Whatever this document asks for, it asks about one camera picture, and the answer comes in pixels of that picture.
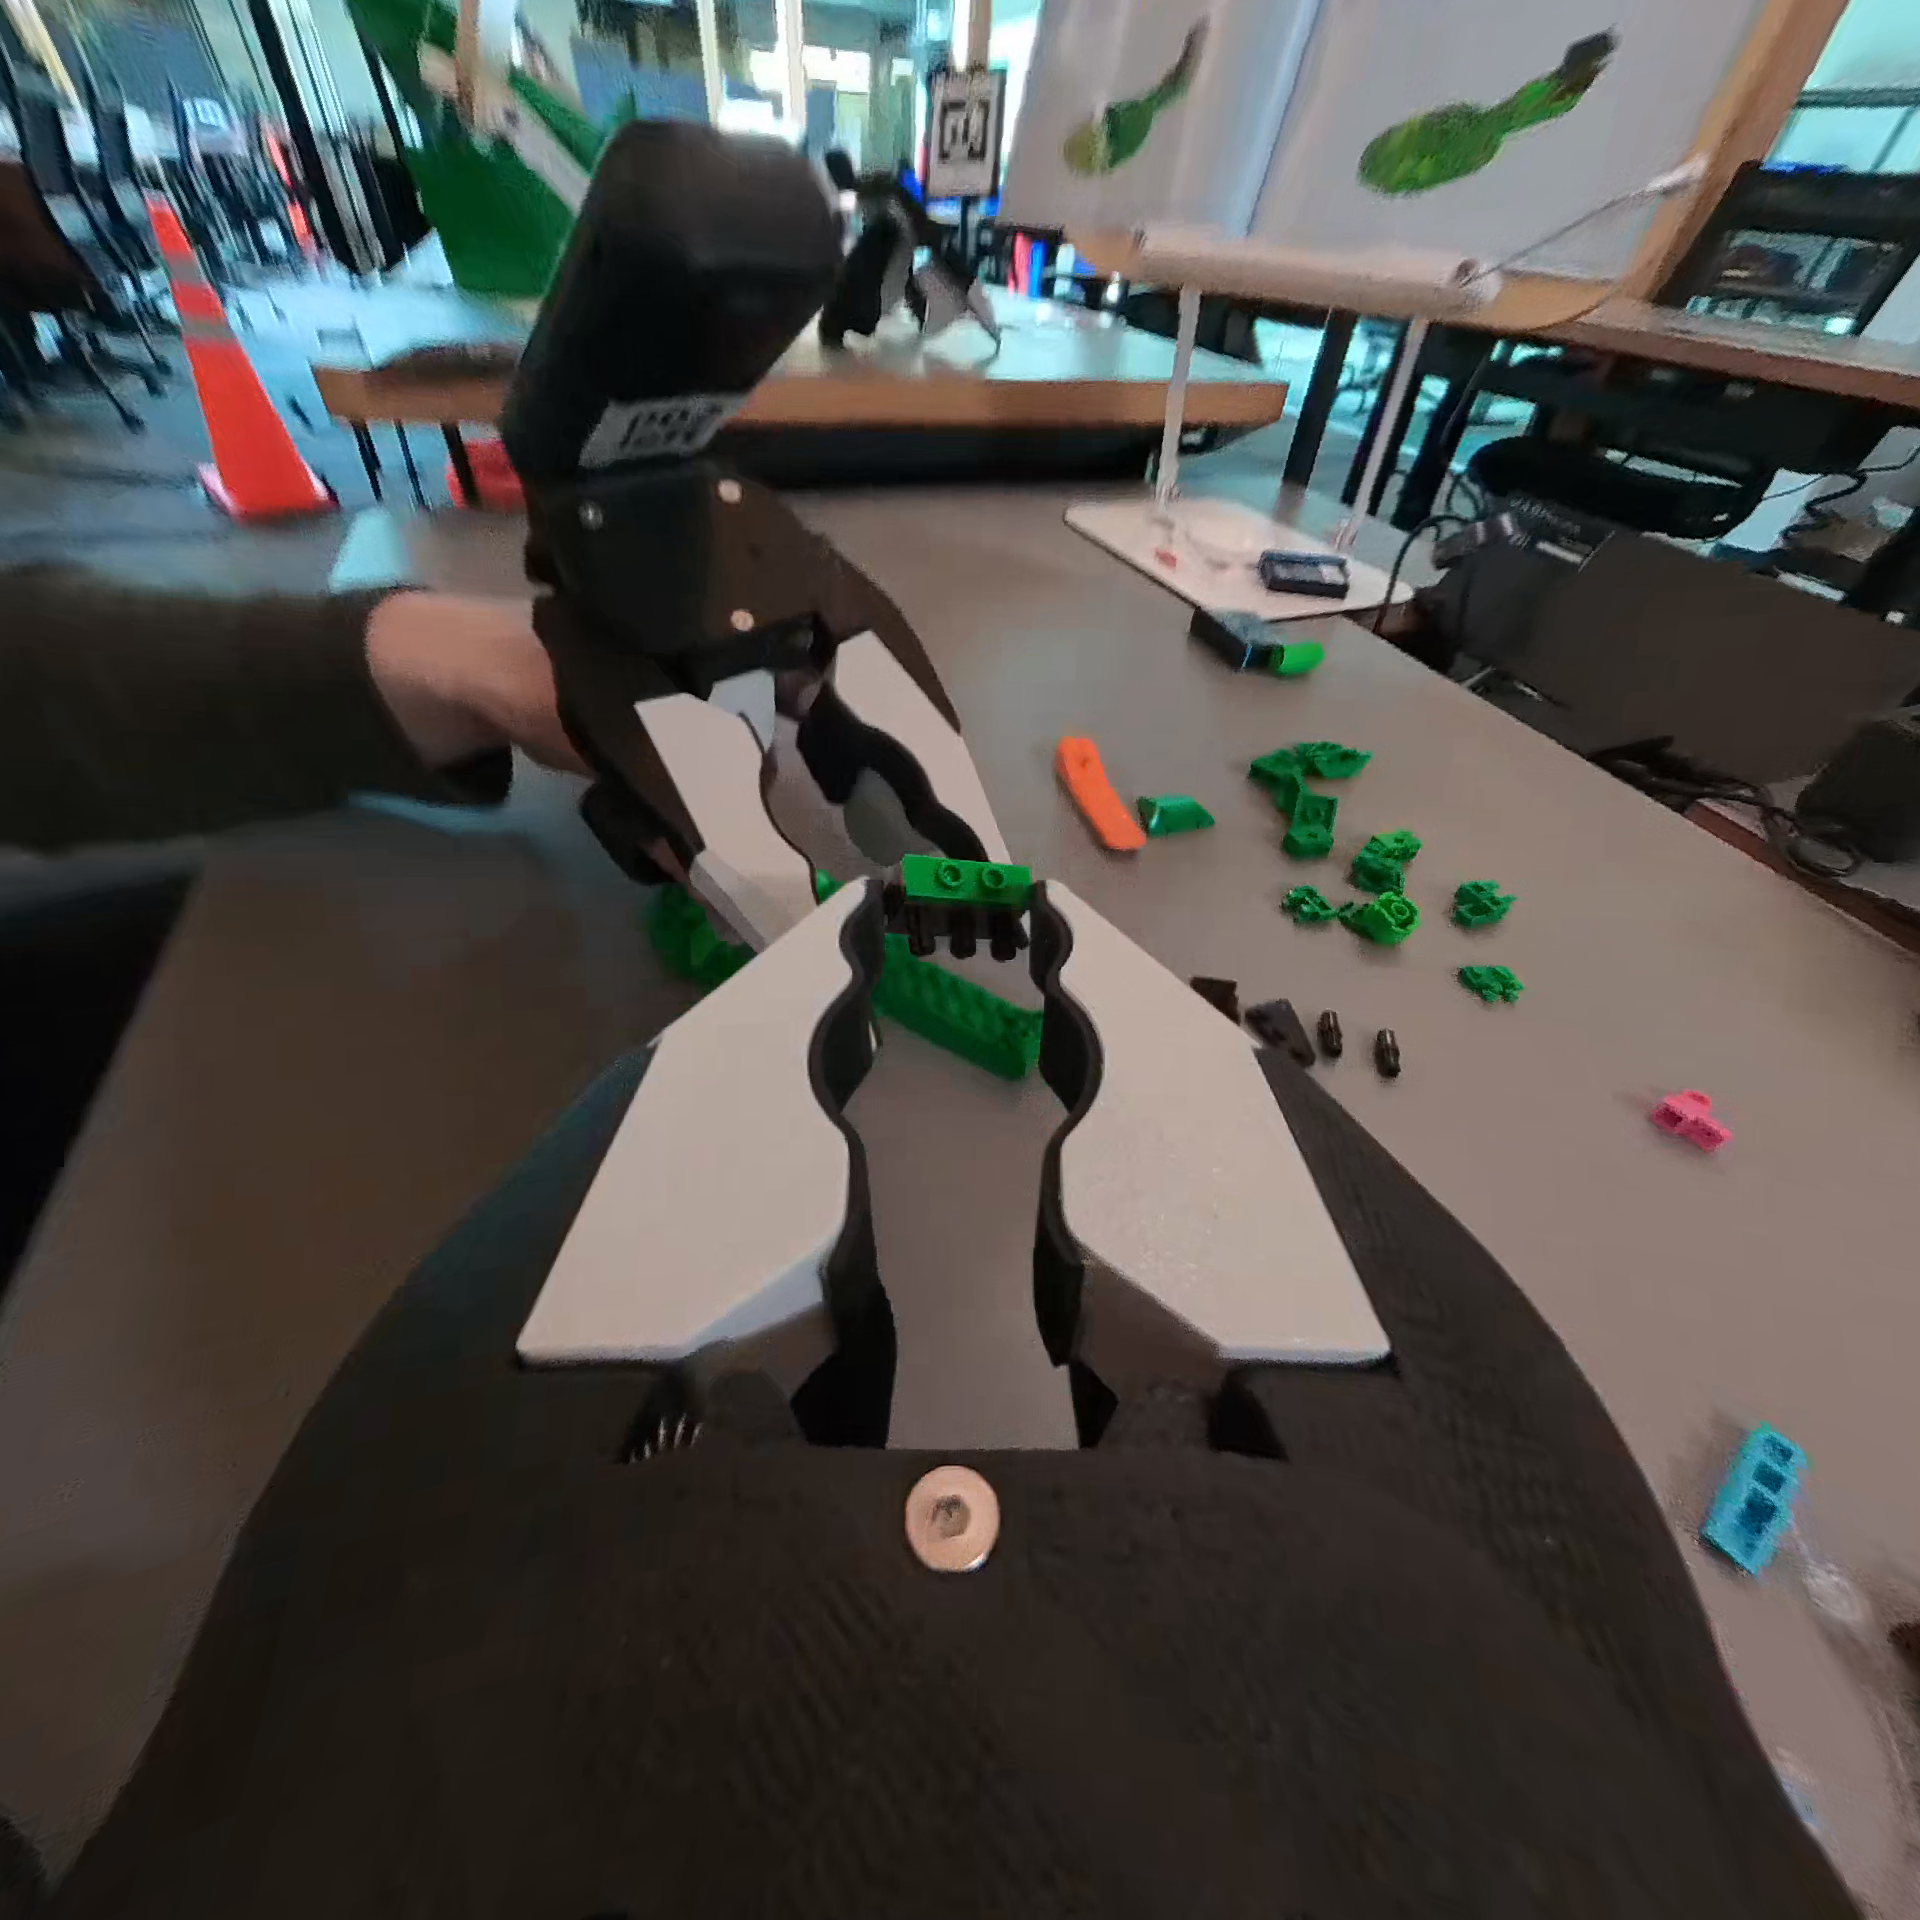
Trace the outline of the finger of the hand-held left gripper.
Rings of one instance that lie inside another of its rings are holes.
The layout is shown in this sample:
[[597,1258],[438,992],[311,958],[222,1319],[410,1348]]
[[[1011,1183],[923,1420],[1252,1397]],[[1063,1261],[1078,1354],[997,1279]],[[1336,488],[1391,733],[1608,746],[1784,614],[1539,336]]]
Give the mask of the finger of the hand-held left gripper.
[[816,908],[816,863],[773,807],[776,677],[733,675],[708,694],[659,692],[632,706],[659,765],[660,821],[682,827],[686,887],[728,935],[757,952]]
[[835,878],[902,854],[1012,858],[944,688],[883,636],[856,632],[827,660],[788,642],[766,664],[775,746],[763,799],[784,850]]

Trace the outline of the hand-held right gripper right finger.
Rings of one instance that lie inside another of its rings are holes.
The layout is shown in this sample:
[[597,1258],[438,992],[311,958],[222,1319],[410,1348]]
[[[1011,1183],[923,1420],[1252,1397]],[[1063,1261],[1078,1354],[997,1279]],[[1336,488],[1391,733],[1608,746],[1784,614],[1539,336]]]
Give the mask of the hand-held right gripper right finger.
[[1042,1157],[1032,1300],[1080,1446],[1159,1389],[1371,1370],[1387,1330],[1282,1111],[1274,1052],[1061,880],[1031,895]]

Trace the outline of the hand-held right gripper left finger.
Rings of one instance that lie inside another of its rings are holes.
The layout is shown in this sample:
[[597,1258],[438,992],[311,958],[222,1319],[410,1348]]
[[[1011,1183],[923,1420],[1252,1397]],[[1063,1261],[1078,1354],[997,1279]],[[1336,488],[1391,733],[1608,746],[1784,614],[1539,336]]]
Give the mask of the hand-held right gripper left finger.
[[518,1328],[524,1367],[763,1373],[814,1443],[887,1443],[895,1319],[847,1120],[879,963],[879,890],[851,880],[642,1052]]

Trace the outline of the green plate with black pins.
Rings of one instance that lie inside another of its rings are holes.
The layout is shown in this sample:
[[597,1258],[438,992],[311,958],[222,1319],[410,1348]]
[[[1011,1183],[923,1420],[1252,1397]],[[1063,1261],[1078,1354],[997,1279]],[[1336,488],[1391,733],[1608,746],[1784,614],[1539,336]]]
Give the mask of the green plate with black pins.
[[906,854],[879,887],[888,935],[908,952],[1011,965],[1026,948],[1035,882],[1026,867],[958,854]]

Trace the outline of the green brick model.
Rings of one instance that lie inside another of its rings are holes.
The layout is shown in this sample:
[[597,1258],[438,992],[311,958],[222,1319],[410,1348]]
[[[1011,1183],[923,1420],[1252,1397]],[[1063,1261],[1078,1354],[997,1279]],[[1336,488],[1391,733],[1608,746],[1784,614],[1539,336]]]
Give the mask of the green brick model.
[[[675,882],[654,891],[642,924],[666,971],[701,992],[725,984],[755,959],[755,948],[719,933],[707,908]],[[1026,1079],[1040,1061],[1042,1011],[1022,1007],[915,956],[900,933],[884,938],[871,1006],[877,1016],[1003,1082]]]

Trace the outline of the person's left forearm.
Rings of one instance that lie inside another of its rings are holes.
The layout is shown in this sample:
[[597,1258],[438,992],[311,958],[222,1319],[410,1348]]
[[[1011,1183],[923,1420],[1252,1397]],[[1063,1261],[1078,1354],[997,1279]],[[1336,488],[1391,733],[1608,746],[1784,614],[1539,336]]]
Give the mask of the person's left forearm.
[[170,591],[70,566],[2,583],[2,846],[63,854],[444,799],[367,664],[381,595]]

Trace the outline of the wood edged office desk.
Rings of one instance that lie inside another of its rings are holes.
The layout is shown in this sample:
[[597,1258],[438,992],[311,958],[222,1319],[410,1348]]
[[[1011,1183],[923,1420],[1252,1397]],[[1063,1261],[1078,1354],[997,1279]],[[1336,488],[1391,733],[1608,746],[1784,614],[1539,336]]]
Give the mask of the wood edged office desk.
[[[1173,340],[1114,315],[991,288],[994,346],[979,325],[923,343],[908,318],[826,348],[819,326],[722,421],[708,451],[776,487],[1032,474],[1138,475],[1160,443]],[[498,439],[516,343],[410,343],[381,365],[332,350],[311,373],[332,421]],[[1286,381],[1195,348],[1184,424],[1234,439],[1284,415]]]

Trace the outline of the wooden top desk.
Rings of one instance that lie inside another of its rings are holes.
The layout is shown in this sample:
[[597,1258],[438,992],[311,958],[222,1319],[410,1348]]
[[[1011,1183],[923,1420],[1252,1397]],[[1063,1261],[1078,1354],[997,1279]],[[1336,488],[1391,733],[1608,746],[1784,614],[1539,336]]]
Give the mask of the wooden top desk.
[[1859,399],[1898,415],[1918,413],[1916,343],[1717,319],[1626,296],[1608,296],[1590,314],[1556,326],[1501,326],[1499,333],[1635,364]]

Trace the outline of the person's left hand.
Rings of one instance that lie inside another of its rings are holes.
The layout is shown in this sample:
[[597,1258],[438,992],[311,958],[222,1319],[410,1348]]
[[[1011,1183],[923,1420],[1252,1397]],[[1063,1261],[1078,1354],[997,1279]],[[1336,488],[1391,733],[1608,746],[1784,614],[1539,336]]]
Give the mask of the person's left hand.
[[587,776],[557,703],[530,596],[399,589],[366,627],[372,685],[418,759],[451,771],[496,751]]

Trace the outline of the orange brick separator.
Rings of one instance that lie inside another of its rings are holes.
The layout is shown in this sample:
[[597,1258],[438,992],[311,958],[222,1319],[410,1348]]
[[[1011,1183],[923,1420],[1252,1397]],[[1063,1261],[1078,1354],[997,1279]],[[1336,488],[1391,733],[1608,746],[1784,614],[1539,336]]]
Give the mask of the orange brick separator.
[[1061,736],[1051,765],[1075,815],[1102,850],[1130,858],[1144,848],[1135,807],[1114,787],[1093,739]]

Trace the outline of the scattered small green bricks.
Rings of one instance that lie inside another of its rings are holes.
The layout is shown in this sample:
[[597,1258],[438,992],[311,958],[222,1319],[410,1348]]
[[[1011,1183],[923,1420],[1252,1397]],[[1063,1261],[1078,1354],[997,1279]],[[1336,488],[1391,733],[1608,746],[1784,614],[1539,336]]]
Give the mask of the scattered small green bricks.
[[1344,928],[1375,952],[1399,952],[1432,918],[1469,940],[1491,940],[1514,922],[1519,895],[1494,878],[1469,876],[1428,909],[1408,887],[1427,840],[1411,827],[1384,827],[1355,844],[1341,839],[1341,799],[1375,756],[1364,748],[1309,736],[1246,763],[1247,784],[1271,804],[1284,859],[1309,878],[1286,887],[1282,917],[1298,928]]

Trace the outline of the idle gripper with tag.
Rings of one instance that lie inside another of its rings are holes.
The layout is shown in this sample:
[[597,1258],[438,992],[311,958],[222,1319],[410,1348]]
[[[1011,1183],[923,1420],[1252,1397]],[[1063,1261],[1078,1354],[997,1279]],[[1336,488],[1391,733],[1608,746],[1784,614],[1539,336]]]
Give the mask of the idle gripper with tag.
[[826,348],[874,340],[895,315],[931,343],[975,325],[1000,350],[1000,325],[979,277],[981,221],[1000,189],[1007,75],[1000,66],[939,66],[925,84],[919,154],[877,148],[875,165],[829,148],[822,172],[847,235],[843,262],[819,315]]

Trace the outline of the green storage bin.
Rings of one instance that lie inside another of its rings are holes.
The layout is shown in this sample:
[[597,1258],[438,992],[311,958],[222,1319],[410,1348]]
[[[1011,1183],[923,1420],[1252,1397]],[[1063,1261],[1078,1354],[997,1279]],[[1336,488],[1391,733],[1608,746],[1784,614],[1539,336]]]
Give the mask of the green storage bin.
[[503,38],[500,5],[411,7],[396,79],[410,79],[418,138],[406,150],[451,277],[469,294],[536,300],[566,247],[608,141],[540,63]]

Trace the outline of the orange traffic cone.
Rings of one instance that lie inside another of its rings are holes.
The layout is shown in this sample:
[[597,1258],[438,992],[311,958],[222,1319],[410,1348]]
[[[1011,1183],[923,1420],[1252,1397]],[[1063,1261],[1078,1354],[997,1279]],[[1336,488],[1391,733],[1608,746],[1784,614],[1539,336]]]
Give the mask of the orange traffic cone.
[[173,204],[148,192],[144,205],[208,434],[210,459],[198,468],[198,482],[210,502],[232,522],[293,522],[335,511],[335,493],[298,451]]

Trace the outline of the wooden booklet stand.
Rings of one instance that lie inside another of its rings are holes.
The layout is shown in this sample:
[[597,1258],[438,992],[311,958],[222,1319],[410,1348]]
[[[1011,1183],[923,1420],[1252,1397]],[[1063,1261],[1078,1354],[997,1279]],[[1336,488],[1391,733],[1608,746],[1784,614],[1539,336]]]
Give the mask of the wooden booklet stand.
[[1144,231],[1061,234],[1095,269],[1174,296],[1174,356],[1164,410],[1154,492],[1067,509],[1077,535],[1114,559],[1207,607],[1240,607],[1261,618],[1304,618],[1304,596],[1261,589],[1261,551],[1303,547],[1327,552],[1298,525],[1234,502],[1182,499],[1180,439],[1184,390],[1204,296],[1290,303],[1330,315],[1403,319],[1399,371],[1387,381],[1387,410],[1405,396],[1428,330],[1547,330],[1590,314],[1600,301],[1651,291],[1655,271],[1688,223],[1706,215],[1732,172],[1762,156],[1812,75],[1843,12],[1837,2],[1766,2],[1734,68],[1718,86],[1695,133],[1691,156],[1640,189],[1623,208],[1648,208],[1648,223],[1618,278],[1576,278],[1488,268],[1469,259],[1403,250],[1309,251],[1237,240],[1211,231],[1160,226]]

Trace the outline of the blue slope brick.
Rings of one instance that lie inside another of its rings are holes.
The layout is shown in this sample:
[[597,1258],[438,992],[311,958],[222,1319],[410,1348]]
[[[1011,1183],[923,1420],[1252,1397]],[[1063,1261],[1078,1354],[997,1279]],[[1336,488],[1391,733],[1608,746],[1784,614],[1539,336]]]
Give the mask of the blue slope brick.
[[1759,1578],[1791,1531],[1806,1474],[1800,1446],[1781,1429],[1754,1427],[1718,1482],[1699,1540],[1731,1568]]

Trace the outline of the black equipment case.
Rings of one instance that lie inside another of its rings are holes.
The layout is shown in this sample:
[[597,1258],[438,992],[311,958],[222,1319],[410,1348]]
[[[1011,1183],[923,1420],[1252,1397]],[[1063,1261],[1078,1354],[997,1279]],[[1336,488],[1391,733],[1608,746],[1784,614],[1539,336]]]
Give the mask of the black equipment case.
[[1454,680],[1576,754],[1655,741],[1787,776],[1834,731],[1806,650],[1822,603],[1674,543],[1618,535],[1582,557],[1488,543],[1416,605]]

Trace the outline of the instruction booklet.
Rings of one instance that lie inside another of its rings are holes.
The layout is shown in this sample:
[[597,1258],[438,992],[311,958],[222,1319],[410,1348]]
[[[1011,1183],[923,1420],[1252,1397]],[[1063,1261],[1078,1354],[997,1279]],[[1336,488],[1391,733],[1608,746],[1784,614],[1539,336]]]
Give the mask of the instruction booklet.
[[1180,226],[1614,280],[1759,23],[1746,2],[1042,5],[1011,226]]

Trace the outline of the dark equipment box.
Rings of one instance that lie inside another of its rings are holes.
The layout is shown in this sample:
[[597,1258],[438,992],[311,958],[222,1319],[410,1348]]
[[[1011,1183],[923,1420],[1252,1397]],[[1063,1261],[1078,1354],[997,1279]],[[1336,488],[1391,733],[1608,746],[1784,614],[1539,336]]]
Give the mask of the dark equipment box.
[[1851,733],[1791,804],[1795,827],[1855,863],[1918,859],[1918,708]]

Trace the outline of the black computer monitor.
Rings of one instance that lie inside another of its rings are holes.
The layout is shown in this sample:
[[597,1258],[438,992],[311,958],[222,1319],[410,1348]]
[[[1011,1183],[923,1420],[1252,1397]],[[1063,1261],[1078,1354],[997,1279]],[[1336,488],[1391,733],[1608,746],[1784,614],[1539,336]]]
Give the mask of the black computer monitor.
[[1854,338],[1916,259],[1916,174],[1751,159],[1653,301]]

